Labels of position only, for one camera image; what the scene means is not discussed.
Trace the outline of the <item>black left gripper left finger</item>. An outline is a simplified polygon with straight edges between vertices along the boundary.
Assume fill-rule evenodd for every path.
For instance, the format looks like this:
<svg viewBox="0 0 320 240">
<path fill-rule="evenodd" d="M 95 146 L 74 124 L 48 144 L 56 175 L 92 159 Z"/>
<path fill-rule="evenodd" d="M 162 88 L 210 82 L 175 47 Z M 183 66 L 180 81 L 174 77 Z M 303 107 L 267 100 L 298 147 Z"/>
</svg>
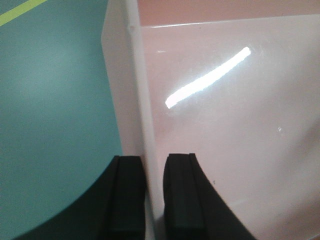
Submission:
<svg viewBox="0 0 320 240">
<path fill-rule="evenodd" d="M 144 240 L 146 176 L 139 156 L 114 156 L 75 202 L 19 240 Z"/>
</svg>

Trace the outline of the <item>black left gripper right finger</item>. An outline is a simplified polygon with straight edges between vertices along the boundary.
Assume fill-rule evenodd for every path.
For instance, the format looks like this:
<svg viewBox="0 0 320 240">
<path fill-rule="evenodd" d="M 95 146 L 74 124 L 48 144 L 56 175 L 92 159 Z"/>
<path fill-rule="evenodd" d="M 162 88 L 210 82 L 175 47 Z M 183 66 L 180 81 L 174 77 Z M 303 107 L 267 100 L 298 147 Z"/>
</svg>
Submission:
<svg viewBox="0 0 320 240">
<path fill-rule="evenodd" d="M 163 173 L 169 240 L 253 240 L 203 172 L 194 153 L 171 153 Z"/>
</svg>

